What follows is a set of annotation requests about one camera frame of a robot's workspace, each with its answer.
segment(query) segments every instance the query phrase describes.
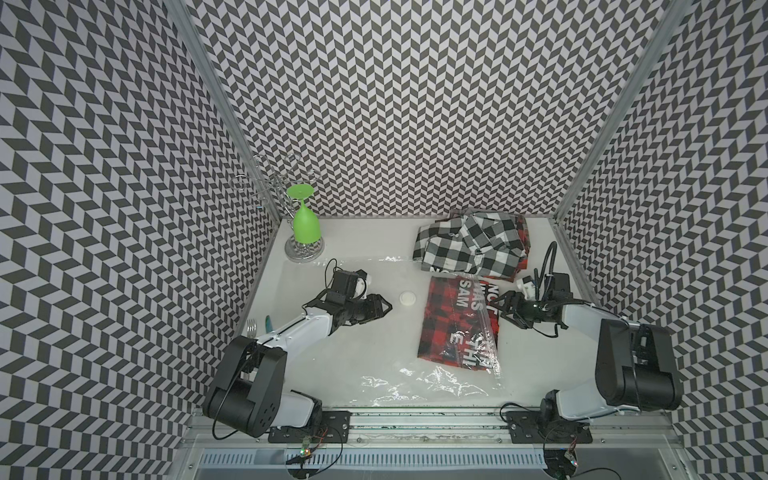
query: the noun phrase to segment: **white bottle cap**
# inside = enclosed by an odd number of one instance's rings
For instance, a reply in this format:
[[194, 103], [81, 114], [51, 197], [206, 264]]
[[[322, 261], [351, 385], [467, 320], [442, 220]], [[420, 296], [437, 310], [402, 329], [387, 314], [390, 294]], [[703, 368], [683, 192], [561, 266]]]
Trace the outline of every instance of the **white bottle cap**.
[[400, 303], [405, 306], [411, 306], [416, 303], [416, 294], [413, 292], [405, 291], [400, 293]]

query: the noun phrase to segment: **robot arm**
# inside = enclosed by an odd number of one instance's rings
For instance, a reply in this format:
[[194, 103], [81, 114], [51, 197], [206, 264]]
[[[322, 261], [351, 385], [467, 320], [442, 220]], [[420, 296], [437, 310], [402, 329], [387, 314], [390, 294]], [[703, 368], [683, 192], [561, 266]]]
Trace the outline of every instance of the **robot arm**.
[[[208, 387], [203, 414], [253, 437], [273, 426], [317, 426], [321, 401], [299, 392], [283, 392], [286, 366], [340, 326], [366, 323], [389, 313], [392, 304], [380, 295], [365, 295], [366, 277], [362, 270], [337, 270], [331, 287], [308, 302], [306, 314], [286, 329], [257, 339], [234, 339]], [[254, 370], [257, 374], [252, 382], [241, 378], [242, 373]]]

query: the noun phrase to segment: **cable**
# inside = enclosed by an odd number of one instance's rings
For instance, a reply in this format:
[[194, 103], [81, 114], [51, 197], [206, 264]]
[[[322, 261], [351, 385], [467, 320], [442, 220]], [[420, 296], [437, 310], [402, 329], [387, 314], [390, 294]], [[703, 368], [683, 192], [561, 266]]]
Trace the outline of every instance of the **cable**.
[[502, 415], [502, 410], [507, 408], [507, 407], [509, 407], [509, 406], [518, 407], [520, 409], [527, 410], [528, 412], [538, 412], [538, 410], [531, 410], [530, 408], [524, 407], [524, 406], [520, 405], [519, 403], [506, 402], [504, 405], [502, 405], [502, 406], [500, 406], [498, 408], [498, 416], [499, 416], [499, 418], [502, 419], [502, 422], [504, 422], [504, 423], [506, 423], [507, 421], [504, 420], [504, 416]]
[[[537, 300], [545, 301], [549, 295], [549, 290], [552, 287], [552, 282], [554, 281], [554, 277], [552, 276], [554, 272], [554, 259], [558, 255], [558, 243], [552, 242], [549, 244], [549, 248], [547, 249], [547, 253], [544, 255], [544, 262], [541, 263], [541, 276], [539, 278], [536, 278], [537, 284], [543, 284], [544, 277], [547, 277], [547, 283], [544, 285], [544, 289], [541, 292], [541, 298], [536, 296]], [[549, 271], [547, 271], [547, 260], [549, 260]]]
[[634, 365], [634, 347], [632, 346], [632, 327], [629, 325], [629, 322], [624, 317], [621, 317], [621, 321], [624, 322], [627, 325], [627, 330], [630, 332], [630, 339], [629, 339], [629, 360], [632, 362], [632, 376], [634, 377], [634, 394], [637, 398], [637, 409], [640, 410], [640, 413], [643, 412], [643, 407], [640, 405], [640, 389], [637, 387], [637, 369]]
[[214, 439], [216, 440], [225, 440], [231, 437], [232, 435], [238, 433], [240, 430], [234, 429], [232, 432], [227, 433], [223, 437], [217, 437], [216, 436], [216, 421], [219, 419], [219, 413], [221, 412], [221, 407], [224, 405], [224, 402], [227, 401], [227, 397], [232, 391], [232, 386], [235, 384], [235, 381], [237, 381], [237, 378], [240, 376], [240, 369], [243, 368], [243, 365], [245, 365], [245, 360], [240, 360], [237, 363], [237, 375], [235, 375], [235, 378], [232, 379], [232, 382], [230, 382], [230, 385], [227, 387], [227, 391], [224, 393], [224, 398], [221, 399], [221, 403], [219, 404], [219, 408], [216, 409], [216, 415], [214, 415], [214, 423], [210, 426], [210, 434], [214, 436]]
[[612, 468], [608, 468], [608, 467], [590, 468], [589, 470], [584, 470], [582, 473], [573, 475], [571, 478], [581, 477], [582, 475], [585, 475], [585, 474], [587, 474], [589, 472], [596, 472], [597, 470], [608, 470], [609, 472], [613, 472], [614, 474], [616, 474], [616, 476], [619, 478], [619, 480], [621, 480], [621, 475], [619, 475], [619, 472], [613, 470]]
[[339, 430], [336, 429], [336, 427], [332, 427], [329, 425], [328, 428], [333, 429], [333, 431], [336, 432], [336, 434], [339, 436], [339, 445], [341, 445], [341, 449], [339, 450], [339, 454], [337, 455], [337, 457], [333, 460], [333, 462], [331, 462], [330, 465], [328, 465], [327, 467], [324, 467], [322, 470], [319, 470], [317, 473], [313, 473], [311, 476], [319, 475], [324, 471], [326, 471], [328, 468], [333, 467], [336, 464], [336, 462], [339, 461], [339, 458], [341, 458], [341, 454], [344, 452], [344, 435], [342, 435], [341, 432], [339, 432]]
[[554, 335], [549, 335], [548, 333], [544, 333], [541, 330], [537, 329], [535, 326], [531, 326], [531, 328], [533, 330], [535, 330], [536, 332], [540, 333], [541, 335], [547, 337], [548, 339], [556, 339], [560, 335], [559, 332], [558, 332], [558, 324], [557, 323], [554, 325]]
[[533, 286], [536, 287], [536, 300], [538, 300], [538, 268], [533, 269]]
[[328, 267], [331, 265], [331, 262], [334, 262], [333, 270], [331, 270], [332, 273], [335, 273], [339, 269], [339, 261], [335, 258], [332, 258], [331, 260], [328, 260], [328, 263], [326, 263], [326, 272], [323, 275], [324, 283], [326, 284], [326, 288], [329, 289], [331, 286], [328, 284]]

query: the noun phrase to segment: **black and white wallpaper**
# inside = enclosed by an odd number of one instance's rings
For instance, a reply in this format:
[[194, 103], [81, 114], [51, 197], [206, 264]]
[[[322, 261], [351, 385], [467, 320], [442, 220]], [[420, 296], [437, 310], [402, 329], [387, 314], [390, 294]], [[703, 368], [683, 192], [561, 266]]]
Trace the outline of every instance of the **black and white wallpaper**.
[[566, 228], [608, 305], [675, 332], [703, 478], [768, 478], [768, 4], [702, 0]]
[[324, 215], [552, 212], [668, 3], [187, 0], [253, 151]]
[[160, 0], [0, 2], [0, 478], [161, 478], [272, 226]]

